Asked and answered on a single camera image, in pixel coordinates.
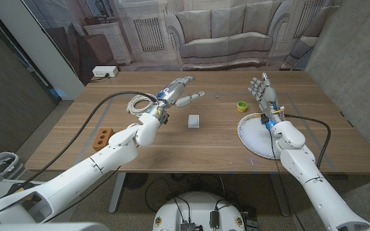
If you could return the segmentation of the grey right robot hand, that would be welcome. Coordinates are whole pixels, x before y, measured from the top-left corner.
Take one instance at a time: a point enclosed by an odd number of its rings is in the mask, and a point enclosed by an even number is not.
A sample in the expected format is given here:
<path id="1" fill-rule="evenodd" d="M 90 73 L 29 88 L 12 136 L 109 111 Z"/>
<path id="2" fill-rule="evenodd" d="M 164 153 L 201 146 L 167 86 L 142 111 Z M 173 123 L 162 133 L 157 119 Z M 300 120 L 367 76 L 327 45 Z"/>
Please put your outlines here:
<path id="1" fill-rule="evenodd" d="M 248 91 L 258 102 L 259 108 L 263 114 L 274 124 L 282 122 L 281 109 L 275 89 L 265 72 L 261 74 L 262 80 L 253 78 L 250 81 L 251 86 Z"/>

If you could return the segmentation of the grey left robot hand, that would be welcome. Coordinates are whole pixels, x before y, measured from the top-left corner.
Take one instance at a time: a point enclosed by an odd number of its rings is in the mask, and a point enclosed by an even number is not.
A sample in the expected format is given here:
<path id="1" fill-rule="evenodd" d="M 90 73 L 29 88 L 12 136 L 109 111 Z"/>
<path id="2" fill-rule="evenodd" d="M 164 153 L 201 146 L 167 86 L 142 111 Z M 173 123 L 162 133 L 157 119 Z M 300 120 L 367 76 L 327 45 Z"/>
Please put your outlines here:
<path id="1" fill-rule="evenodd" d="M 173 80 L 158 93 L 156 102 L 150 106 L 146 113 L 161 120 L 166 115 L 166 110 L 171 106 L 185 107 L 204 96 L 205 92 L 201 91 L 181 98 L 185 87 L 194 79 L 195 77 L 186 76 Z"/>

